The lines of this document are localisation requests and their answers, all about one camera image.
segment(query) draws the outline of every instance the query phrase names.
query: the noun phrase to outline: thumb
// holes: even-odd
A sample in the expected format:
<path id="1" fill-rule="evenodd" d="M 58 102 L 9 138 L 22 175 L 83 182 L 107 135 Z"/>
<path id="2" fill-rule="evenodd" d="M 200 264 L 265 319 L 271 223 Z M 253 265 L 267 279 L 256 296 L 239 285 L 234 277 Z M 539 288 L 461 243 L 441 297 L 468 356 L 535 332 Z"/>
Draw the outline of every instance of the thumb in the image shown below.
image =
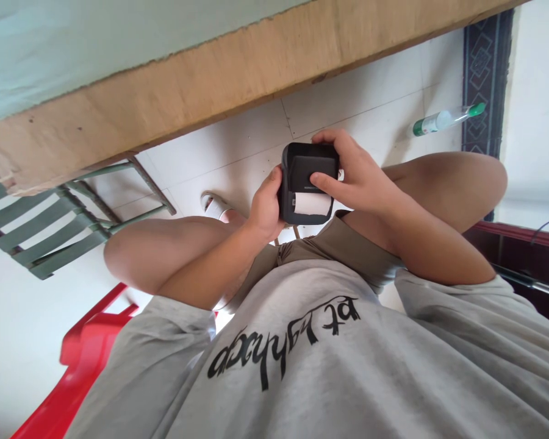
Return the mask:
<path id="1" fill-rule="evenodd" d="M 260 191 L 271 195 L 276 195 L 282 182 L 282 171 L 280 166 L 275 166 L 272 172 L 264 179 L 260 186 Z"/>
<path id="2" fill-rule="evenodd" d="M 309 178 L 313 186 L 321 189 L 333 198 L 341 198 L 344 192 L 344 184 L 333 177 L 323 173 L 313 173 Z"/>

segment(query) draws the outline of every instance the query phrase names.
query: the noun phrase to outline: khaki shorts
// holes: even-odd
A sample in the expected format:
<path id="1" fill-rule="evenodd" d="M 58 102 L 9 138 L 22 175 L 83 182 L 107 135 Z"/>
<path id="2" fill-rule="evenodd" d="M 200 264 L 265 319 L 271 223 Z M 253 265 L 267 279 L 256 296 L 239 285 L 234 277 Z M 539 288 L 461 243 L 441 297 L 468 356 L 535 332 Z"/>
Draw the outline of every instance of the khaki shorts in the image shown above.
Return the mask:
<path id="1" fill-rule="evenodd" d="M 306 259 L 341 262 L 362 276 L 376 294 L 380 294 L 384 286 L 395 279 L 397 269 L 404 267 L 403 261 L 344 223 L 341 217 L 347 213 L 347 210 L 338 210 L 317 236 L 284 243 L 279 247 L 266 246 L 254 259 L 236 295 L 222 310 L 234 313 L 250 290 L 274 268 Z"/>

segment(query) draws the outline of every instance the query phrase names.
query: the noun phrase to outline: thigh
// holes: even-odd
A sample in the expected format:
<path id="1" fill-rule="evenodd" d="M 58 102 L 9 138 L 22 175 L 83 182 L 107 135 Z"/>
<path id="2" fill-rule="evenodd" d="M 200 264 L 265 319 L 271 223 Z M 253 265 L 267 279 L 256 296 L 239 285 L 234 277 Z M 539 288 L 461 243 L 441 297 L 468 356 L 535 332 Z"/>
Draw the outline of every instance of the thigh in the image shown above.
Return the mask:
<path id="1" fill-rule="evenodd" d="M 506 171 L 496 159 L 472 152 L 429 154 L 383 171 L 429 213 L 463 233 L 491 212 L 506 190 Z M 386 251 L 396 250 L 386 226 L 366 212 L 343 221 Z"/>
<path id="2" fill-rule="evenodd" d="M 104 260 L 120 281 L 149 294 L 192 260 L 232 233 L 217 219 L 190 216 L 181 219 L 146 219 L 115 234 L 104 248 Z"/>

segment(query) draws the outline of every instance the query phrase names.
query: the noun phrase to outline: red plastic chair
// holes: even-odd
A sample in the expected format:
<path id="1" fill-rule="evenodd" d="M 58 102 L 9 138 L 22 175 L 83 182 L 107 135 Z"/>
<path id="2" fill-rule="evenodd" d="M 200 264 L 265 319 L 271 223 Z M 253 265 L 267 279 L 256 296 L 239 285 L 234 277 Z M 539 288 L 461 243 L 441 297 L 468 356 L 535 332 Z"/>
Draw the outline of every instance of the red plastic chair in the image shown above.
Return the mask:
<path id="1" fill-rule="evenodd" d="M 127 289 L 118 284 L 101 299 L 63 338 L 60 363 L 68 365 L 53 391 L 12 439 L 61 439 L 79 406 L 106 366 L 112 345 L 138 306 L 131 304 L 120 314 L 106 309 Z"/>

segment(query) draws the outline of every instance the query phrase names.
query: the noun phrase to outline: wooden table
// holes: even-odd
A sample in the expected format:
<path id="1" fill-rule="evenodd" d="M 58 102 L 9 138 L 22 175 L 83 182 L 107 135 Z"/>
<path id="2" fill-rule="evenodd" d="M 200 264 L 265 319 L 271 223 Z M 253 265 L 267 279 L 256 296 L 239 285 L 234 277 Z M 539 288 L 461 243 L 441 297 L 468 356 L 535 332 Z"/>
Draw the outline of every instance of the wooden table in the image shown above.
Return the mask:
<path id="1" fill-rule="evenodd" d="M 526 0 L 313 0 L 0 121 L 0 182 L 33 195 Z"/>

